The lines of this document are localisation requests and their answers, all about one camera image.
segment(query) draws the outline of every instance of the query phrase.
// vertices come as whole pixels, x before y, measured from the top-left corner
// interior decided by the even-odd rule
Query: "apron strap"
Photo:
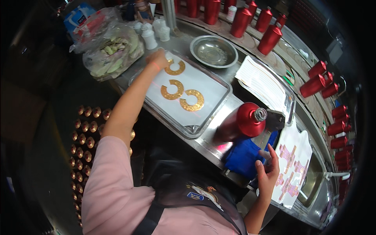
[[[163,210],[164,207],[153,200],[152,205],[145,215],[145,218],[137,226],[132,235],[151,235],[155,227],[158,225]]]

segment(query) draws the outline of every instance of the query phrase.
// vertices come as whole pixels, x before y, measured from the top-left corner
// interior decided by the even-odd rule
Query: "person's right hand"
[[[270,202],[274,186],[279,176],[279,163],[277,154],[270,144],[268,144],[268,150],[271,156],[268,160],[268,165],[264,166],[260,160],[257,160],[255,165],[260,191],[259,198],[266,199]]]
[[[146,62],[148,64],[155,63],[159,70],[162,70],[170,65],[166,59],[164,50],[162,48],[159,48],[156,52],[148,55],[146,57]]]

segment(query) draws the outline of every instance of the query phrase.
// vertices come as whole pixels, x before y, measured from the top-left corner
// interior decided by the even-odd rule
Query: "metal basin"
[[[201,63],[212,68],[228,68],[238,61],[238,52],[231,42],[212,35],[193,39],[192,55]]]
[[[304,181],[305,184],[303,183],[304,185],[301,188],[303,193],[299,193],[298,200],[308,208],[314,202],[323,181],[323,169],[315,153],[312,154]]]

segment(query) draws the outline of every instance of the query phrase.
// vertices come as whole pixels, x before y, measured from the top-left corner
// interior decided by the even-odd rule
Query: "pink shirt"
[[[114,136],[100,140],[82,200],[83,233],[132,234],[145,217],[155,191],[133,186],[128,147]],[[166,208],[153,234],[238,234],[205,206]]]

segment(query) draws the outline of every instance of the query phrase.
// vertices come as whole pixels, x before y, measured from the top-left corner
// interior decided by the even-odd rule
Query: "gold c-shaped decal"
[[[184,87],[181,82],[178,80],[171,79],[170,80],[171,85],[175,85],[177,87],[177,92],[175,94],[170,94],[167,92],[167,87],[166,86],[161,86],[161,94],[164,98],[167,100],[176,100],[180,98],[183,95],[184,92]]]
[[[170,69],[171,64],[174,63],[173,59],[169,60],[168,62],[170,63],[170,65],[165,68],[165,71],[166,71],[167,74],[175,76],[175,75],[179,75],[179,74],[184,72],[185,63],[183,61],[179,61],[179,69],[178,70],[171,70]]]
[[[190,89],[190,90],[186,90],[185,93],[189,96],[196,96],[197,103],[194,105],[189,105],[187,104],[186,99],[180,99],[179,102],[183,109],[190,111],[190,112],[195,112],[195,111],[202,109],[202,107],[204,106],[204,96],[199,91]]]

